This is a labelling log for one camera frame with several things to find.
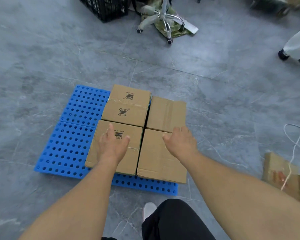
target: plain cardboard box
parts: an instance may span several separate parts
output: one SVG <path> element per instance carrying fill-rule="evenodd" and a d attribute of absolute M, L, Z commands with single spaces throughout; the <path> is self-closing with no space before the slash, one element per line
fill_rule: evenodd
<path fill-rule="evenodd" d="M 150 178 L 176 183 L 187 182 L 187 170 L 178 159 L 172 156 L 158 130 L 145 129 L 136 174 Z"/>
<path fill-rule="evenodd" d="M 102 134 L 107 131 L 109 123 L 109 121 L 99 120 L 88 152 L 87 160 L 85 162 L 86 167 L 91 168 L 97 163 L 98 141 Z M 135 175 L 137 170 L 143 128 L 115 122 L 112 122 L 112 124 L 114 127 L 116 139 L 121 140 L 126 135 L 130 136 L 130 142 L 128 145 L 127 153 L 125 154 L 122 161 L 119 163 L 116 172 Z"/>
<path fill-rule="evenodd" d="M 175 126 L 186 125 L 187 104 L 152 96 L 146 128 L 172 132 Z"/>
<path fill-rule="evenodd" d="M 144 127 L 151 92 L 115 84 L 101 119 Z"/>
<path fill-rule="evenodd" d="M 264 171 L 262 180 L 268 184 L 281 189 L 286 180 L 290 170 L 289 162 L 284 160 L 281 156 L 269 152 L 264 155 Z M 291 164 L 291 176 L 289 177 L 283 191 L 300 201 L 300 175 L 299 168 Z"/>

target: crumpled green fabric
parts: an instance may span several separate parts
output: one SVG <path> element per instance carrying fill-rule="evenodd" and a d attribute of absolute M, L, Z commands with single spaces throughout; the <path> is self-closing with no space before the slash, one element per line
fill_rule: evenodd
<path fill-rule="evenodd" d="M 161 9 L 161 4 L 162 4 L 163 0 L 154 0 L 152 3 L 149 3 L 148 5 L 151 7 L 154 7 L 157 11 L 160 11 Z M 171 14 L 171 15 L 177 15 L 177 12 L 168 4 L 168 10 L 167 13 Z M 147 14 L 143 14 L 141 13 L 141 20 L 143 21 L 145 18 L 147 18 L 148 15 Z M 173 38 L 175 37 L 179 37 L 182 35 L 190 35 L 191 32 L 187 29 L 183 29 L 181 28 L 181 24 L 178 24 L 177 22 L 173 21 L 173 20 L 167 20 L 167 22 L 170 25 L 171 28 L 171 36 Z M 158 22 L 156 22 L 155 27 L 157 28 L 157 30 L 163 34 L 165 37 L 167 37 L 167 33 L 165 32 L 165 26 L 162 20 L 159 20 Z"/>

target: hand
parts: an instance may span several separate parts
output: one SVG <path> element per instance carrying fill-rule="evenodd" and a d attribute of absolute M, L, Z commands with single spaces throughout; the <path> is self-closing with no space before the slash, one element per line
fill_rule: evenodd
<path fill-rule="evenodd" d="M 181 131 L 179 127 L 174 127 L 172 134 L 164 134 L 162 138 L 168 151 L 183 165 L 191 154 L 198 153 L 197 141 L 186 126 Z"/>
<path fill-rule="evenodd" d="M 107 131 L 100 137 L 97 147 L 98 164 L 110 163 L 118 166 L 124 158 L 130 142 L 130 137 L 126 136 L 121 140 L 115 137 L 115 130 L 110 123 Z"/>

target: person's left arm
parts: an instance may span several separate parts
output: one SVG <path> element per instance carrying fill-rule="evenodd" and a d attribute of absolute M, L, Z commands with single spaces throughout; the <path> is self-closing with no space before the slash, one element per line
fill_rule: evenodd
<path fill-rule="evenodd" d="M 101 239 L 111 181 L 130 138 L 117 140 L 113 125 L 100 138 L 98 163 L 72 190 L 37 218 L 19 240 Z"/>

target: person's right arm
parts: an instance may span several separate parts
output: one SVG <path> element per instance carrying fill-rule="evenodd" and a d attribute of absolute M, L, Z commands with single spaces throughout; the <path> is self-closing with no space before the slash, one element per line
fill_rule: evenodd
<path fill-rule="evenodd" d="M 202 155 L 186 127 L 163 140 L 192 176 L 232 240 L 300 240 L 300 202 L 267 183 Z"/>

